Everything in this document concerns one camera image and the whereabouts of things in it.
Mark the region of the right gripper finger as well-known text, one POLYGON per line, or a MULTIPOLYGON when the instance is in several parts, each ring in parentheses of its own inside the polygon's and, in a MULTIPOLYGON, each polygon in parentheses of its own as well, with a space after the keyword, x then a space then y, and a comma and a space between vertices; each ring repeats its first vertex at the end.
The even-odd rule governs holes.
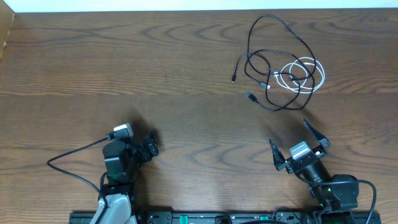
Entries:
POLYGON ((272 149, 272 156, 273 156, 273 161, 274 161, 274 166, 277 170, 281 170, 285 168, 286 166, 286 160, 281 153, 281 151, 277 148, 273 140, 269 140, 271 149, 272 149))
POLYGON ((313 134, 315 140, 319 142, 322 147, 328 147, 330 145, 330 141, 327 139, 327 137, 318 130, 316 130, 305 118, 303 119, 303 123, 305 127, 313 134))

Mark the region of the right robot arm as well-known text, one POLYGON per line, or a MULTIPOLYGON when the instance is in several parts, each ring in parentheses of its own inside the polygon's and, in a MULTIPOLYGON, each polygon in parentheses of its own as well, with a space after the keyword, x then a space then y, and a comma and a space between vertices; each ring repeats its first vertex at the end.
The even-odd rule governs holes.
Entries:
POLYGON ((321 206, 321 209, 311 214, 313 222, 352 222, 354 218, 345 213, 358 207, 359 180, 348 174, 330 175, 321 161, 326 156, 330 141, 306 119, 303 123, 319 145, 312 149, 302 141, 291 147, 290 157, 285 158, 274 141, 270 140, 274 166, 277 170, 285 169, 287 173, 295 174, 308 184, 310 193, 321 206))

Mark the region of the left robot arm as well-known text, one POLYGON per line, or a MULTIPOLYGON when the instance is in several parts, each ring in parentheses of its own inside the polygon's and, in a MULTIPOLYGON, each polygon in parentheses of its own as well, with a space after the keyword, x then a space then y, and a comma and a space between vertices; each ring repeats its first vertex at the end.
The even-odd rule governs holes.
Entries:
POLYGON ((159 153, 153 133, 133 142, 126 131, 106 135, 110 143, 103 148, 106 173, 101 176, 98 208, 91 223, 137 223, 134 187, 140 167, 159 153))

